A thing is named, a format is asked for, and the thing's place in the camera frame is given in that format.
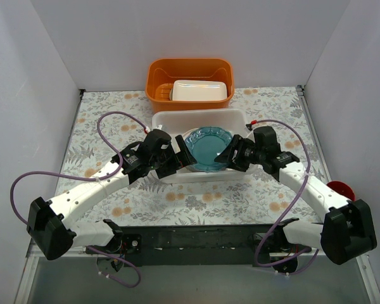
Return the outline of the teal beaded plate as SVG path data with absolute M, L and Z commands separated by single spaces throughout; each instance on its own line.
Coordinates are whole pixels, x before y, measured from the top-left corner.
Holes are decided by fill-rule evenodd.
M 220 127 L 200 127 L 193 130 L 184 142 L 196 164 L 187 167 L 192 172 L 218 172 L 225 170 L 226 164 L 215 161 L 232 141 L 232 134 Z

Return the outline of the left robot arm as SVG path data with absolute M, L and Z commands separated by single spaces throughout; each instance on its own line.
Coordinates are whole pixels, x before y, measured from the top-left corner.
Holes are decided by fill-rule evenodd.
M 154 129 L 144 141 L 134 142 L 117 153 L 90 182 L 49 200 L 35 199 L 28 215 L 27 232 L 48 260 L 55 260 L 70 248 L 97 246 L 107 253 L 120 250 L 122 229 L 112 220 L 81 222 L 86 211 L 110 194 L 123 189 L 154 170 L 164 178 L 196 163 L 183 137 L 176 136 L 179 150 L 166 132 Z

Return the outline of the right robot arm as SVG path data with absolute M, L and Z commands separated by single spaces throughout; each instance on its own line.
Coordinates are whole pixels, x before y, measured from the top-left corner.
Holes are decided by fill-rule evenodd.
M 273 237 L 280 251 L 286 252 L 300 244 L 323 251 L 330 261 L 341 265 L 376 248 L 371 209 L 365 201 L 352 201 L 311 176 L 308 167 L 294 154 L 281 150 L 272 127 L 256 128 L 253 137 L 236 134 L 215 161 L 241 172 L 247 171 L 250 165 L 262 166 L 265 173 L 311 206 L 321 220 L 319 224 L 309 224 L 279 217 L 260 240 L 256 253 Z

